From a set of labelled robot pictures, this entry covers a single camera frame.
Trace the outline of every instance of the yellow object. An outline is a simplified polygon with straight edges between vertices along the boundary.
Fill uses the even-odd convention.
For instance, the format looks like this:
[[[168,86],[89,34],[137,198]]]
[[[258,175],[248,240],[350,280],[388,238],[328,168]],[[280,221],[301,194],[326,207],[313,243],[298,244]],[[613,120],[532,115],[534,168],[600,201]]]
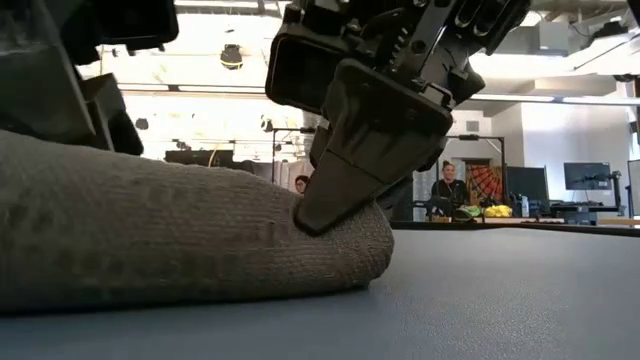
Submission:
[[[486,217],[511,217],[513,210],[505,205],[492,206],[484,211]]]

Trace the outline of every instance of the table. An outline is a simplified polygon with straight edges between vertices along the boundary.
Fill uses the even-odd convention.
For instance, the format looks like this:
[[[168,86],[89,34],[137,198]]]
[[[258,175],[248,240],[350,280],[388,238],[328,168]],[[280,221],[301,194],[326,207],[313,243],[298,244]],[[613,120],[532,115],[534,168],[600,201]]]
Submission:
[[[0,320],[0,359],[634,359],[640,240],[396,231],[368,290]]]

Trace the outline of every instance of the computer monitor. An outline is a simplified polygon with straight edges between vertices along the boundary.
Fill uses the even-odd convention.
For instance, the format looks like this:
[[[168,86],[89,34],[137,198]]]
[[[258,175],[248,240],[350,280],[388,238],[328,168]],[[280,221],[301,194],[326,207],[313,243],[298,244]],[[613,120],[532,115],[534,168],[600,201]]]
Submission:
[[[609,163],[565,163],[567,190],[611,190]]]
[[[532,167],[507,167],[509,194],[524,195],[529,200],[549,200],[547,170]]]

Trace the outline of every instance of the desk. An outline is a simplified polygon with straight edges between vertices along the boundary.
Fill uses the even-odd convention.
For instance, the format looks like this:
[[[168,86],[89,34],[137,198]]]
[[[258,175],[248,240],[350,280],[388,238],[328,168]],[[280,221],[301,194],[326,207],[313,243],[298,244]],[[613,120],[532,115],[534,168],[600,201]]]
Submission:
[[[396,231],[368,290],[0,320],[0,359],[635,359],[640,240]]]

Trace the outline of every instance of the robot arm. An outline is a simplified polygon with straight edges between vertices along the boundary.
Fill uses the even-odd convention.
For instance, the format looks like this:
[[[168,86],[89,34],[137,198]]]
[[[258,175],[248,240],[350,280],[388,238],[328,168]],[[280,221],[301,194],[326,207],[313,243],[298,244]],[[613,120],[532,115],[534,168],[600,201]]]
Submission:
[[[392,3],[374,14],[363,14],[357,0],[290,4],[273,41],[267,95],[327,119],[316,133],[316,170],[295,215],[310,234],[437,162],[451,110],[485,85],[469,56],[483,48],[492,54],[531,5]]]

